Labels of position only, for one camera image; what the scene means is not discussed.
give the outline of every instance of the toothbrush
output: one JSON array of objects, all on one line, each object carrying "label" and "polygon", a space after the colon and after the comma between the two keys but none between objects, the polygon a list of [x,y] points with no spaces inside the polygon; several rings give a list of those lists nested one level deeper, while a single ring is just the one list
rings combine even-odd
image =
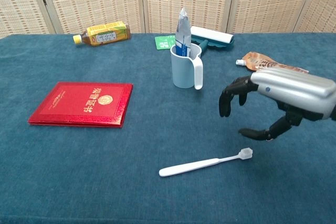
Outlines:
[{"label": "toothbrush", "polygon": [[244,160],[244,159],[252,158],[252,153],[253,153],[253,150],[251,148],[245,148],[245,149],[241,149],[238,155],[235,155],[232,157],[211,158],[211,159],[206,159],[202,161],[163,168],[159,170],[159,175],[161,177],[167,177],[167,176],[176,175],[180,173],[186,173],[191,170],[196,170],[196,169],[200,169],[200,168],[211,166],[211,165],[217,165],[219,163],[234,160],[237,158]]}]

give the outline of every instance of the table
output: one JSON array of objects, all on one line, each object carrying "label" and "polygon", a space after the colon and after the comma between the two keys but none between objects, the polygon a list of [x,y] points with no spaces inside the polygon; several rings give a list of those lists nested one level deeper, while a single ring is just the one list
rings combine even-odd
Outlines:
[{"label": "table", "polygon": [[[236,34],[232,50],[207,49],[204,86],[173,85],[158,34],[76,47],[72,35],[0,40],[1,223],[334,223],[336,124],[302,120],[277,139],[254,141],[241,127],[266,129],[283,115],[257,92],[218,98],[235,65],[256,51],[336,80],[336,34]],[[30,126],[29,116],[58,81],[134,84],[122,129]],[[162,178],[159,169],[250,147],[235,160]]]}]

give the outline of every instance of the gold emblem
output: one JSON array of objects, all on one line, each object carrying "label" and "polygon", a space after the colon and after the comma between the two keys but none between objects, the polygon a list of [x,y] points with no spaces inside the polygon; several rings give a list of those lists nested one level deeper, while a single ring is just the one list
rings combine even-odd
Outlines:
[{"label": "gold emblem", "polygon": [[102,97],[98,98],[98,103],[101,105],[110,104],[112,101],[113,101],[112,96],[108,94],[103,95]]}]

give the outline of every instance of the book cover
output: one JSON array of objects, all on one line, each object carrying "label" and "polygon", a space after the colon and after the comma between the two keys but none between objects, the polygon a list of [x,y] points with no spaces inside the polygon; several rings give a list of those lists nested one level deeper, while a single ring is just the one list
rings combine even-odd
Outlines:
[{"label": "book cover", "polygon": [[133,84],[59,82],[31,115],[32,125],[122,127]]}]

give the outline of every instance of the silver robotic arm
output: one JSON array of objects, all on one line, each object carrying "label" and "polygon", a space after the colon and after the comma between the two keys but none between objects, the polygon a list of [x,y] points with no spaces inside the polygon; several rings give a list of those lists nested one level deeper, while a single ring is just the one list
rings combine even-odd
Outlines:
[{"label": "silver robotic arm", "polygon": [[270,97],[286,115],[268,130],[243,128],[239,133],[255,140],[271,140],[299,126],[303,118],[310,121],[332,118],[336,120],[336,83],[332,80],[283,68],[266,68],[240,77],[228,85],[219,98],[219,114],[228,117],[231,100],[239,96],[244,105],[247,93],[258,91]]}]

